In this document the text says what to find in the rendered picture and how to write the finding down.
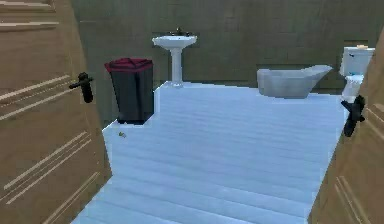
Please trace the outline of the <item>black trash can red lid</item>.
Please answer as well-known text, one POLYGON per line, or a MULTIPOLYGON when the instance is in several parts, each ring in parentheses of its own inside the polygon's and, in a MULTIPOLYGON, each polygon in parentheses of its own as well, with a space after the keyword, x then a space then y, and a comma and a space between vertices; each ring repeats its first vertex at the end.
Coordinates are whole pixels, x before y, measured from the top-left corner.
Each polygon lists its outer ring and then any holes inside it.
POLYGON ((111 76, 120 124, 143 125, 154 114, 153 61, 120 58, 104 64, 111 76))

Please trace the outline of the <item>black sink faucet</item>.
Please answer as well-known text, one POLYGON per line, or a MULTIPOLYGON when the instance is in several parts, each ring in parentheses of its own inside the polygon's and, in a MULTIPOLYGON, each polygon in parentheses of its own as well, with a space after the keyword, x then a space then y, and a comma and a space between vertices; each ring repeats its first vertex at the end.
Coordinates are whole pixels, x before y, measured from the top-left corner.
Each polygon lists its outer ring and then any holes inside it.
POLYGON ((180 27, 177 27, 175 31, 170 31, 169 34, 171 36, 191 36, 193 35, 191 32, 185 32, 180 27))

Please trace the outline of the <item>white bathtub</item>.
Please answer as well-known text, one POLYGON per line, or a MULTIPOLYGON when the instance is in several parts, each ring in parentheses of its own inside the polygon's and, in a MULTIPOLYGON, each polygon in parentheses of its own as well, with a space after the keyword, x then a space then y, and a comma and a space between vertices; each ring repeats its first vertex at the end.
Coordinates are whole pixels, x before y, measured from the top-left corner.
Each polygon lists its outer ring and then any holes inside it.
POLYGON ((329 65, 303 69, 258 69, 257 84, 261 95, 285 99, 304 99, 330 71, 329 65))

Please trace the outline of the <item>brown panelled room door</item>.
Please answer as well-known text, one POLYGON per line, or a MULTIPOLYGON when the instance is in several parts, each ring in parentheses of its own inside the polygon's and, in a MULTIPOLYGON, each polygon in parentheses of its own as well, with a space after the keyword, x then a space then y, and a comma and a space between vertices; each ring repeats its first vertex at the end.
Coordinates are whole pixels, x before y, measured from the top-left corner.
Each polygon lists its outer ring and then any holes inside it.
POLYGON ((0 0, 0 224, 71 224, 111 176, 71 0, 0 0))
POLYGON ((365 120, 342 131, 307 224, 384 224, 384 28, 358 95, 365 120))

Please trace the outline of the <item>white toilet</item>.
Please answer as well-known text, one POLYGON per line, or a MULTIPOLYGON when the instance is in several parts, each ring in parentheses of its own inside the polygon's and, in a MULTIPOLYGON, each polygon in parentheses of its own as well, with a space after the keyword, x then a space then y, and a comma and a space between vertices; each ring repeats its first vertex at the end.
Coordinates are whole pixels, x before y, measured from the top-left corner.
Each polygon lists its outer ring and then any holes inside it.
POLYGON ((339 70, 340 75, 346 80, 346 85, 342 91, 343 100, 349 103, 354 102, 374 51, 375 49, 370 47, 368 49, 344 48, 339 70))

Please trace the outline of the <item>white pedestal sink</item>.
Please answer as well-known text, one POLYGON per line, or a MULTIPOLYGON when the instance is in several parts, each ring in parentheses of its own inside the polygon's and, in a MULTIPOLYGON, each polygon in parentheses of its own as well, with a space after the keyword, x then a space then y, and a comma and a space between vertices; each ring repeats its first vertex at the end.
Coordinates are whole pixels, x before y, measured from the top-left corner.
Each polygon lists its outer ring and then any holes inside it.
POLYGON ((152 39, 155 46, 168 50, 171 55, 171 85, 183 85, 182 51, 184 48, 197 42, 196 36, 160 36, 152 39))

